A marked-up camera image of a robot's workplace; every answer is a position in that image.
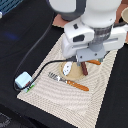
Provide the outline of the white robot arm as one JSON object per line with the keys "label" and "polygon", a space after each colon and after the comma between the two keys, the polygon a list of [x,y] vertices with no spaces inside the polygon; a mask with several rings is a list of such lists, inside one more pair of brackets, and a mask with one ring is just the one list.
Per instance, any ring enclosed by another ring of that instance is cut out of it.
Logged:
{"label": "white robot arm", "polygon": [[123,47],[128,25],[115,25],[121,0],[48,0],[68,23],[64,25],[62,54],[78,62],[103,58]]}

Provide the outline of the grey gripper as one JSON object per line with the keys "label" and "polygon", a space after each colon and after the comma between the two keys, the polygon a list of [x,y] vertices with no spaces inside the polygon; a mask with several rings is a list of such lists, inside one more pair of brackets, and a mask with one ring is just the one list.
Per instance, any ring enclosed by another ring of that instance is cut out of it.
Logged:
{"label": "grey gripper", "polygon": [[76,58],[78,62],[85,62],[102,58],[105,54],[106,51],[102,44],[90,45],[88,48],[78,50],[76,53]]}

